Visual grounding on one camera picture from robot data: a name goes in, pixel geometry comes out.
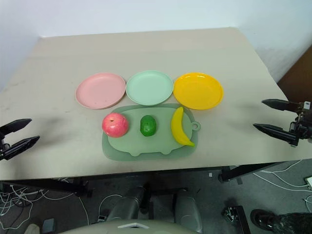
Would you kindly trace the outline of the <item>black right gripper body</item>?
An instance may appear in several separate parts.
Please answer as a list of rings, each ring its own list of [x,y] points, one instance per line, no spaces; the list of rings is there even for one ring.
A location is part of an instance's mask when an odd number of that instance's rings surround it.
[[[299,139],[307,139],[312,142],[312,102],[300,102],[295,111],[297,117],[290,124],[290,132],[295,134]]]

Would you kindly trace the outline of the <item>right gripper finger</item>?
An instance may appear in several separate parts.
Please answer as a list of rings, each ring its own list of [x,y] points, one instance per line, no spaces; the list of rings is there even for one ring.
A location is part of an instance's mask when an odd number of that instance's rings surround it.
[[[259,131],[271,137],[285,141],[294,147],[298,145],[299,138],[296,136],[296,134],[284,131],[280,127],[276,127],[276,126],[269,125],[269,124],[259,124],[259,123],[254,123],[253,126]]]
[[[261,101],[263,104],[280,111],[290,111],[297,113],[302,109],[301,103],[291,102],[280,99],[265,99]]]

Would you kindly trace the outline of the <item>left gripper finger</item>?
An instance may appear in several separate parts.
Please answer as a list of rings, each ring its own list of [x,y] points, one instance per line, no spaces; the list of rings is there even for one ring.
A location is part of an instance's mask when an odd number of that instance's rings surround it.
[[[3,143],[3,159],[10,160],[11,158],[23,153],[33,147],[39,140],[40,136],[25,138],[13,145]]]
[[[14,120],[8,124],[1,126],[0,132],[2,134],[10,134],[19,131],[20,129],[24,128],[27,124],[29,124],[31,121],[32,121],[31,118]]]

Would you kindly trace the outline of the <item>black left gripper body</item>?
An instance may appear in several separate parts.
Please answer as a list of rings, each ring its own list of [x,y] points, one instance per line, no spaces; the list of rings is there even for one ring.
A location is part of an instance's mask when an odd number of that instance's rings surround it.
[[[10,145],[4,142],[5,135],[0,134],[0,159],[8,160],[7,151],[10,149]]]

